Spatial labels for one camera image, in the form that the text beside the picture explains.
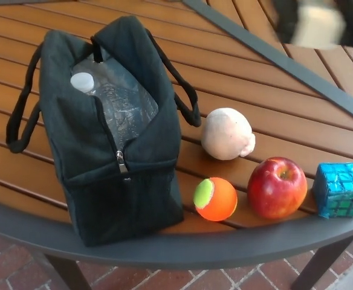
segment orange tennis ball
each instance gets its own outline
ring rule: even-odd
[[[230,217],[237,207],[237,192],[230,182],[211,177],[195,189],[194,204],[197,212],[209,221],[219,222]]]

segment white bottle cap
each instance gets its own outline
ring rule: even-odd
[[[76,89],[84,93],[92,91],[94,87],[93,76],[87,72],[79,72],[74,74],[72,78],[70,78],[70,83]]]

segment brick floor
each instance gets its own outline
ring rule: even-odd
[[[78,262],[93,290],[289,290],[312,252],[262,265],[221,270],[150,271]],[[315,285],[325,290],[353,265],[353,243]],[[0,290],[59,290],[28,251],[0,239]]]

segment shiny blue cube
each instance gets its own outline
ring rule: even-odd
[[[319,164],[312,192],[319,216],[353,217],[353,163]]]

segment table edge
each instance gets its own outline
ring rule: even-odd
[[[315,250],[353,235],[353,218],[303,219],[221,233],[154,234],[87,248],[70,224],[0,204],[0,236],[71,260],[147,269],[221,269]]]

